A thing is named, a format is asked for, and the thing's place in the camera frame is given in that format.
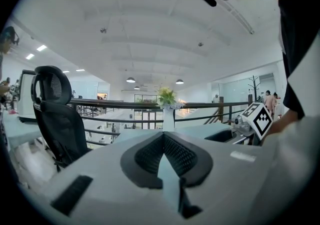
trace white ceiling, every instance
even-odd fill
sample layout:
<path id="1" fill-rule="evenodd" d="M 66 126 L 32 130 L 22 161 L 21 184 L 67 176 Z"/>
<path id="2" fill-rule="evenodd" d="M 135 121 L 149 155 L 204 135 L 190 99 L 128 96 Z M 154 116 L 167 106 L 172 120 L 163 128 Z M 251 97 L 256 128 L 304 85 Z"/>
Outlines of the white ceiling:
<path id="1" fill-rule="evenodd" d="M 212 8 L 203 0 L 21 0 L 12 20 L 39 41 L 31 48 L 49 47 L 35 62 L 84 68 L 126 90 L 136 85 L 127 77 L 178 91 L 281 59 L 279 49 L 268 60 L 259 51 L 276 43 L 277 0 L 217 2 Z M 185 84 L 175 85 L 177 79 Z"/>
<path id="2" fill-rule="evenodd" d="M 45 48 L 42 51 L 38 51 L 37 48 L 43 45 L 42 42 L 34 39 L 31 35 L 25 32 L 22 28 L 20 28 L 17 24 L 15 24 L 12 20 L 9 20 L 6 24 L 6 27 L 13 26 L 15 32 L 19 36 L 19 44 L 12 45 L 8 55 L 23 63 L 26 64 L 29 68 L 36 68 L 38 66 L 56 66 L 60 68 L 62 71 L 70 71 L 66 73 L 68 77 L 70 76 L 89 76 L 90 74 L 86 71 L 76 71 L 81 69 L 77 65 L 63 58 L 61 55 L 58 55 L 54 51 L 49 48 Z M 26 59 L 29 54 L 33 54 L 34 56 L 31 59 Z"/>

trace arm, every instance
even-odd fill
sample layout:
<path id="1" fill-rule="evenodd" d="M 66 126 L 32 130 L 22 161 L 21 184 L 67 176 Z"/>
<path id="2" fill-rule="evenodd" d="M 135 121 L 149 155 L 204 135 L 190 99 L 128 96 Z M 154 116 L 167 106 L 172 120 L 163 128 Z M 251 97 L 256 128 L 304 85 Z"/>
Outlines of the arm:
<path id="1" fill-rule="evenodd" d="M 0 85 L 0 95 L 1 96 L 9 91 L 10 91 L 10 86 Z"/>
<path id="2" fill-rule="evenodd" d="M 275 113 L 275 106 L 277 105 L 277 100 L 275 97 L 273 97 L 272 99 L 272 111 L 273 113 Z"/>
<path id="3" fill-rule="evenodd" d="M 287 113 L 285 113 L 278 121 L 274 122 L 269 131 L 267 132 L 266 136 L 262 139 L 261 145 L 264 144 L 265 139 L 268 135 L 276 134 L 282 132 L 285 127 L 289 124 L 298 121 L 298 113 L 289 109 Z"/>

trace black railing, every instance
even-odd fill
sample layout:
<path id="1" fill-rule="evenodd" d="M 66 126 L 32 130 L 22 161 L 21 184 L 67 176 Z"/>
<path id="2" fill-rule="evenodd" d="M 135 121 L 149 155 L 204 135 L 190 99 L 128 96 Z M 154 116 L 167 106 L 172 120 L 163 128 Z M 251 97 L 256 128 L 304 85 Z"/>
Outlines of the black railing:
<path id="1" fill-rule="evenodd" d="M 193 117 L 193 118 L 182 118 L 182 119 L 175 119 L 175 122 L 183 122 L 183 121 L 192 121 L 192 120 L 201 120 L 201 119 L 212 119 L 212 118 L 217 118 L 217 117 L 221 117 L 221 116 L 226 116 L 226 115 L 232 115 L 235 113 L 239 113 L 242 112 L 243 110 L 239 110 L 239 111 L 235 111 L 235 112 L 228 112 L 225 114 L 218 114 L 218 115 L 208 115 L 208 116 L 200 116 L 200 117 Z"/>
<path id="2" fill-rule="evenodd" d="M 194 121 L 194 120 L 203 120 L 209 119 L 208 122 L 212 123 L 214 118 L 223 118 L 223 116 L 228 115 L 229 120 L 224 122 L 224 124 L 229 123 L 231 124 L 230 120 L 232 118 L 232 114 L 240 113 L 243 110 L 234 111 L 232 112 L 232 107 L 240 106 L 240 105 L 248 105 L 248 102 L 226 102 L 226 103 L 198 103 L 198 102 L 189 102 L 186 103 L 183 109 L 204 109 L 204 108 L 220 108 L 219 110 L 223 110 L 223 107 L 229 107 L 228 113 L 215 112 L 213 115 L 209 116 L 202 116 L 202 117 L 194 117 L 194 118 L 182 118 L 176 119 L 173 116 L 174 122 L 183 122 L 183 121 Z M 111 101 L 111 100 L 95 100 L 95 99 L 71 99 L 69 102 L 75 110 L 77 110 L 78 106 L 86 106 L 84 109 L 92 109 L 95 108 L 103 108 L 105 109 L 105 113 L 107 113 L 107 108 L 110 112 L 115 111 L 116 109 L 130 109 L 130 110 L 161 110 L 157 103 L 141 103 L 141 102 L 120 102 L 120 101 Z M 126 119 L 110 119 L 110 118 L 98 118 L 98 117 L 90 117 L 90 116 L 81 116 L 84 120 L 93 120 L 93 121 L 101 121 L 101 122 L 110 122 L 110 123 L 130 123 L 130 124 L 151 124 L 151 123 L 163 123 L 164 120 L 126 120 Z M 107 132 L 107 131 L 100 131 L 100 130 L 92 130 L 92 129 L 85 129 L 86 132 L 94 133 L 94 134 L 101 134 L 101 135 L 110 135 L 113 137 L 119 136 L 120 133 L 116 132 Z M 95 141 L 87 140 L 88 144 L 96 144 L 100 146 L 108 145 L 108 143 L 101 143 Z"/>

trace white label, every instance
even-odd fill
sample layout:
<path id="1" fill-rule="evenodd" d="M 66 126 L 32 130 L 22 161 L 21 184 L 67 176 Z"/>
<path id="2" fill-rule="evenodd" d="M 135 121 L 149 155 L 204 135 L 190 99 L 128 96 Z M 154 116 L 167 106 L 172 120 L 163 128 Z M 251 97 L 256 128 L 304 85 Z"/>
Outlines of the white label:
<path id="1" fill-rule="evenodd" d="M 230 154 L 230 157 L 233 157 L 235 159 L 240 159 L 240 160 L 244 160 L 244 161 L 248 161 L 253 163 L 256 160 L 256 156 L 255 155 L 248 155 L 239 151 L 233 151 Z"/>

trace chair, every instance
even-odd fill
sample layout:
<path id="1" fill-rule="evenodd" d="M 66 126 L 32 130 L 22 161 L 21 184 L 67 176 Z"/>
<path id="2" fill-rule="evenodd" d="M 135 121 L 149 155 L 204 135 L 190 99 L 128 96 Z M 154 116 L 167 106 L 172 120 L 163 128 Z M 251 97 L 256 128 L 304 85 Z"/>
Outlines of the chair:
<path id="1" fill-rule="evenodd" d="M 42 136 L 53 152 L 55 165 L 65 168 L 89 149 L 84 123 L 78 112 L 67 106 L 72 90 L 67 76 L 55 66 L 39 66 L 31 83 L 31 98 Z"/>

